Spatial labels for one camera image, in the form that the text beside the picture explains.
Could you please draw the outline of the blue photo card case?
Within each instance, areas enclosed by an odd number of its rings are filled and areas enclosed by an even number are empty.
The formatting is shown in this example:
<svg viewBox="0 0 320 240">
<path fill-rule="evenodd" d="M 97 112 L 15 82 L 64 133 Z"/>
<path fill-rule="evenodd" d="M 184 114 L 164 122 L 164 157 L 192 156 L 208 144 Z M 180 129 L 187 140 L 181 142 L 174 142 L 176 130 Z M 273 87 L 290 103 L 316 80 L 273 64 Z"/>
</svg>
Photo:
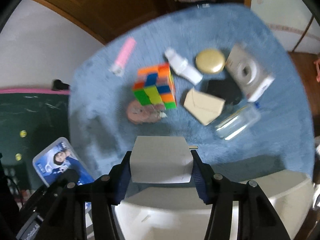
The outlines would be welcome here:
<svg viewBox="0 0 320 240">
<path fill-rule="evenodd" d="M 60 137 L 33 158 L 33 167 L 44 184 L 49 187 L 67 170 L 79 175 L 78 185 L 92 183 L 93 176 L 76 155 L 69 141 Z"/>
</svg>

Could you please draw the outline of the white square box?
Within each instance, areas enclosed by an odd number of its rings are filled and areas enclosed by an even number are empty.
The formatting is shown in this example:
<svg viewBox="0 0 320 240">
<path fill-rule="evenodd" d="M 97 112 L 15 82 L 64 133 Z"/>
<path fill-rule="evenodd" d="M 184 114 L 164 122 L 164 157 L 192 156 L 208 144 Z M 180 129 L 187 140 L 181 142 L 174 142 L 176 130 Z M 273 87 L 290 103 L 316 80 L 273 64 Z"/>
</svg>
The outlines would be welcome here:
<svg viewBox="0 0 320 240">
<path fill-rule="evenodd" d="M 134 183 L 188 183 L 193 156 L 184 137 L 138 136 L 130 157 L 130 170 Z"/>
</svg>

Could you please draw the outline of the beige angular box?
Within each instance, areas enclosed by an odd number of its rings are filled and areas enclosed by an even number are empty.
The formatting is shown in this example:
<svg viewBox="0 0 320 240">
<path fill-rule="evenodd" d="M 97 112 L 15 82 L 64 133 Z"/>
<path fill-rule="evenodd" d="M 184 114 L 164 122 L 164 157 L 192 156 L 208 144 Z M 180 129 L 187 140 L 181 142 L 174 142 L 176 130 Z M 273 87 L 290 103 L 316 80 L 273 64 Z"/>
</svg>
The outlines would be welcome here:
<svg viewBox="0 0 320 240">
<path fill-rule="evenodd" d="M 207 126 L 220 116 L 225 100 L 192 88 L 185 97 L 184 108 L 201 124 Z"/>
</svg>

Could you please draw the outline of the silver digital camera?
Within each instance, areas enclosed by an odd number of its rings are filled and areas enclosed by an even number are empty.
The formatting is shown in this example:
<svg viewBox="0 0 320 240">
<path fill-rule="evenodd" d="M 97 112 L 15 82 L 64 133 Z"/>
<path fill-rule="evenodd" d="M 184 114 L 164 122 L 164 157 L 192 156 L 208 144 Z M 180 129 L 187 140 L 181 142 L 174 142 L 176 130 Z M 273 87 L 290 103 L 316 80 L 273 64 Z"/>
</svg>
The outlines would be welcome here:
<svg viewBox="0 0 320 240">
<path fill-rule="evenodd" d="M 256 102 L 270 87 L 275 77 L 239 44 L 235 44 L 225 68 L 248 102 Z"/>
</svg>

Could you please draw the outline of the colourful rubik's cube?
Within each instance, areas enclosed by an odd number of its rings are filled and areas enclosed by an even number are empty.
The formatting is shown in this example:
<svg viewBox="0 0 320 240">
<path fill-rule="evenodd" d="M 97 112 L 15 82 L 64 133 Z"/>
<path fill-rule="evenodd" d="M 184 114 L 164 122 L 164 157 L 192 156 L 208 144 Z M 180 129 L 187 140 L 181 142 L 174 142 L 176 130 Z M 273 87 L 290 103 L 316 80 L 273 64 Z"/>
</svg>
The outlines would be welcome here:
<svg viewBox="0 0 320 240">
<path fill-rule="evenodd" d="M 168 63 L 139 68 L 132 91 L 142 106 L 177 108 L 174 78 Z"/>
</svg>

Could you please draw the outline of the gold round compact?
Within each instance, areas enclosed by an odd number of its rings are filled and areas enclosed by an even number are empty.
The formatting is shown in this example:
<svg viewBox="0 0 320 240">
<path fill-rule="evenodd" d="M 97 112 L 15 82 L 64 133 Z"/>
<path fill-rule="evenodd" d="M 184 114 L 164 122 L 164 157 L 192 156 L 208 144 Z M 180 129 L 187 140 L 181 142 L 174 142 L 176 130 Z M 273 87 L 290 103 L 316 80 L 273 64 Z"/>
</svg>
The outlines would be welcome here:
<svg viewBox="0 0 320 240">
<path fill-rule="evenodd" d="M 220 50 L 205 49 L 197 54 L 195 63 L 205 74 L 218 74 L 224 69 L 226 58 Z"/>
</svg>

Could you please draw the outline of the white small box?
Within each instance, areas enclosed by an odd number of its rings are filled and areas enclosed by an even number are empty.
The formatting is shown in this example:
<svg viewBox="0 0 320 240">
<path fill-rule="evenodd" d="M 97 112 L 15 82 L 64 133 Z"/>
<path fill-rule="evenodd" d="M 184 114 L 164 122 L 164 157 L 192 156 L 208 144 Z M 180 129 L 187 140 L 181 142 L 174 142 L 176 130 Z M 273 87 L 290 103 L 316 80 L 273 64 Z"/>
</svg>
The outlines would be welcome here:
<svg viewBox="0 0 320 240">
<path fill-rule="evenodd" d="M 176 75 L 188 80 L 194 86 L 202 81 L 203 75 L 174 49 L 167 48 L 164 55 Z"/>
</svg>

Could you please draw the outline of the white plastic tray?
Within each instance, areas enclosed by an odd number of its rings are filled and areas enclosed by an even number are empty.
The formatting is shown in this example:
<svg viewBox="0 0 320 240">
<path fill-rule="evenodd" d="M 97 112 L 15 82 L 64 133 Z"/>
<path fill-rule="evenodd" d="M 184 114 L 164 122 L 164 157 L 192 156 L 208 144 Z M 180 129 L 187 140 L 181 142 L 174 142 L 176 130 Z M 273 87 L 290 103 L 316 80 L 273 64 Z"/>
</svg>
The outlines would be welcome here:
<svg viewBox="0 0 320 240">
<path fill-rule="evenodd" d="M 294 239 L 312 204 L 311 178 L 282 170 L 255 181 Z M 204 239 L 211 208 L 193 187 L 150 187 L 123 200 L 113 211 L 123 239 Z"/>
</svg>

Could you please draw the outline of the clear plastic case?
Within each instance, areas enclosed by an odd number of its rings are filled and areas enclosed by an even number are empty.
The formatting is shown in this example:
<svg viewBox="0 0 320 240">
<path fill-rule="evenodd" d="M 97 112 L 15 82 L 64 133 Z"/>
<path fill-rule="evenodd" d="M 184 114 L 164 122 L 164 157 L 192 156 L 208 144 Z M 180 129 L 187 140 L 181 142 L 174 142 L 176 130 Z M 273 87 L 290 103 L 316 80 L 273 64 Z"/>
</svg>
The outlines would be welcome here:
<svg viewBox="0 0 320 240">
<path fill-rule="evenodd" d="M 249 103 L 215 126 L 217 136 L 224 140 L 231 140 L 256 124 L 260 118 L 261 114 L 256 105 Z"/>
</svg>

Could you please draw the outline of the black small box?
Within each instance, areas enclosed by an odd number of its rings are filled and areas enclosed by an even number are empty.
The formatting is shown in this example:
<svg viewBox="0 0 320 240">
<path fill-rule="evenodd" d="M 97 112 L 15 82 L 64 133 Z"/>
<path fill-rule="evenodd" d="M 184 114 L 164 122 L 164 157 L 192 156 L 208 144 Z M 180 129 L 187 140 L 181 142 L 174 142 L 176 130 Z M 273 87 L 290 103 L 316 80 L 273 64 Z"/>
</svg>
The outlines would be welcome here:
<svg viewBox="0 0 320 240">
<path fill-rule="evenodd" d="M 243 97 L 239 86 L 231 79 L 209 80 L 204 92 L 225 100 L 226 105 L 237 105 Z"/>
</svg>

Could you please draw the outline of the blue fuzzy table cloth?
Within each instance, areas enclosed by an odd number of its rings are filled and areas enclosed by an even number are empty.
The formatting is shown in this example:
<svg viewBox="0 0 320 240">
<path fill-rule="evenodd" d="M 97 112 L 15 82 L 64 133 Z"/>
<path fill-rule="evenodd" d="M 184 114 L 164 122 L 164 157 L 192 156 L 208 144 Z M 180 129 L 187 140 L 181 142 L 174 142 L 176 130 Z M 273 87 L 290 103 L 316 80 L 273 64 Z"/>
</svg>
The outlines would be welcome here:
<svg viewBox="0 0 320 240">
<path fill-rule="evenodd" d="M 126 39 L 136 46 L 122 77 L 109 68 Z M 215 124 L 200 124 L 184 107 L 193 85 L 176 76 L 178 107 L 155 124 L 135 125 L 126 116 L 135 98 L 131 87 L 137 70 L 164 62 L 167 48 L 193 62 L 206 48 L 229 53 L 240 44 L 275 77 L 259 99 L 261 119 L 226 141 Z M 263 21 L 247 7 L 219 4 L 159 17 L 110 42 L 76 71 L 69 97 L 71 145 L 99 177 L 120 163 L 139 135 L 184 137 L 198 146 L 202 161 L 232 181 L 262 177 L 281 170 L 313 175 L 315 148 L 308 99 L 289 55 Z"/>
</svg>

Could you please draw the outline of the pink utility knife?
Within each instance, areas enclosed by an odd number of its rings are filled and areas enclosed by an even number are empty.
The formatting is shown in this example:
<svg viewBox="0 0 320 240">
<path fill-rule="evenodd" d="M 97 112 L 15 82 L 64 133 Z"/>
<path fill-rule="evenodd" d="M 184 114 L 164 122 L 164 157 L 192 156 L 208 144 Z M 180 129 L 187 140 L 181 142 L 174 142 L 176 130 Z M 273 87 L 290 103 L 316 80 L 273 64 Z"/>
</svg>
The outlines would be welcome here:
<svg viewBox="0 0 320 240">
<path fill-rule="evenodd" d="M 125 72 L 126 64 L 132 55 L 132 52 L 136 46 L 136 41 L 134 38 L 129 37 L 126 39 L 125 43 L 121 47 L 120 52 L 117 55 L 112 66 L 109 68 L 109 71 L 112 72 L 115 76 L 122 77 Z"/>
</svg>

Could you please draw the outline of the pink plastic stool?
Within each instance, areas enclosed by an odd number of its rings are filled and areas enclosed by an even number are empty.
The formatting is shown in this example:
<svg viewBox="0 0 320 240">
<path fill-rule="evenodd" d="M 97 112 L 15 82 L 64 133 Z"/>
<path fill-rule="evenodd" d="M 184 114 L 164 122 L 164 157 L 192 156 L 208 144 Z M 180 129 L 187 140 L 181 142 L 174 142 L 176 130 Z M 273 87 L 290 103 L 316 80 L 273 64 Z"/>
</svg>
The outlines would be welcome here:
<svg viewBox="0 0 320 240">
<path fill-rule="evenodd" d="M 320 58 L 318 58 L 316 61 L 313 62 L 315 64 L 315 67 L 316 67 L 316 72 L 317 72 L 317 75 L 316 75 L 316 80 L 318 83 L 320 83 Z"/>
</svg>

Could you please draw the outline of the white sliding wardrobe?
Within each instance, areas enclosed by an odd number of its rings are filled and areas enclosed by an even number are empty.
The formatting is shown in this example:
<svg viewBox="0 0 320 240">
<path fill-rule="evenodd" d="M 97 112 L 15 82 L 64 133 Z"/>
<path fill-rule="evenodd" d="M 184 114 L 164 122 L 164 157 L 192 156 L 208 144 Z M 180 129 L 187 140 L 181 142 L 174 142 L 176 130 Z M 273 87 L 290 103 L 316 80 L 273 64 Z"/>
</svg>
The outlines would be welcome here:
<svg viewBox="0 0 320 240">
<path fill-rule="evenodd" d="M 319 24 L 302 0 L 251 0 L 251 10 L 285 50 L 319 54 Z"/>
</svg>

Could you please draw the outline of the brown wooden door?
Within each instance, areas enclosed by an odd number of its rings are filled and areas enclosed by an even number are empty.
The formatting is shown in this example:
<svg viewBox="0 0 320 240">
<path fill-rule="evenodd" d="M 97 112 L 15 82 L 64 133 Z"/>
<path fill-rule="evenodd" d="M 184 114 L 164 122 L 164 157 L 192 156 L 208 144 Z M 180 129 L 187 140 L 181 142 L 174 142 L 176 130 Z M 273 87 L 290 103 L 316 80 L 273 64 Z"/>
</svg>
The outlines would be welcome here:
<svg viewBox="0 0 320 240">
<path fill-rule="evenodd" d="M 174 0 L 33 0 L 57 12 L 102 44 L 176 10 Z"/>
</svg>

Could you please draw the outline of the green chalkboard pink frame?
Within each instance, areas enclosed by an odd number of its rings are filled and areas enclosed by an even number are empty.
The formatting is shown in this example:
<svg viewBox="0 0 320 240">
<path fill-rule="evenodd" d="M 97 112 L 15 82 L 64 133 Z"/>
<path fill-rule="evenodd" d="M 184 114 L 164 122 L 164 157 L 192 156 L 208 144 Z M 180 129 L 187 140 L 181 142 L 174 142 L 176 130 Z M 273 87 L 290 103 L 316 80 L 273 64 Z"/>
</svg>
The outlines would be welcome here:
<svg viewBox="0 0 320 240">
<path fill-rule="evenodd" d="M 69 138 L 68 91 L 1 90 L 1 163 L 16 202 L 43 185 L 33 158 L 59 137 Z"/>
</svg>

